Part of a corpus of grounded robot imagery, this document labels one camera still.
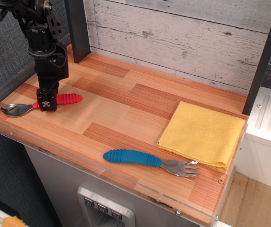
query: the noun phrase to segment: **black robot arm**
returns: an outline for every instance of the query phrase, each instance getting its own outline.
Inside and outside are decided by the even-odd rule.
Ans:
[[[57,41],[61,28],[51,3],[49,0],[0,0],[0,9],[13,14],[27,38],[39,81],[40,109],[55,111],[59,81],[68,78],[68,60],[66,46]]]

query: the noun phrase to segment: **spoon head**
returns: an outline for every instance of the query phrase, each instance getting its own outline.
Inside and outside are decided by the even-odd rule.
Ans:
[[[1,112],[10,117],[20,117],[33,108],[33,105],[8,104],[0,108]]]

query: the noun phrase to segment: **wooden countertop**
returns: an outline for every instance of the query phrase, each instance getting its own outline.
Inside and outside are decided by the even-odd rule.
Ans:
[[[161,159],[185,160],[157,148],[157,140],[179,102],[247,120],[242,115],[246,97],[95,53],[76,64],[71,46],[68,57],[70,75],[60,81],[59,93],[77,93],[83,101],[59,105],[56,112],[32,110],[18,118],[0,112],[0,133],[209,226],[231,168],[224,173],[199,165],[198,176],[183,178],[162,168],[109,163],[102,155],[111,149],[127,148]],[[33,75],[0,107],[35,102],[37,87],[37,76]]]

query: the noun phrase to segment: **orange object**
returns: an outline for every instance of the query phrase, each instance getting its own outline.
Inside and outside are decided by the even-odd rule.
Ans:
[[[26,227],[25,223],[16,216],[3,219],[1,227]]]

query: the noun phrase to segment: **white wood panel wall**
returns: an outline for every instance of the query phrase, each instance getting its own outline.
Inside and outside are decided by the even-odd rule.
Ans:
[[[271,0],[84,0],[93,52],[247,95]]]

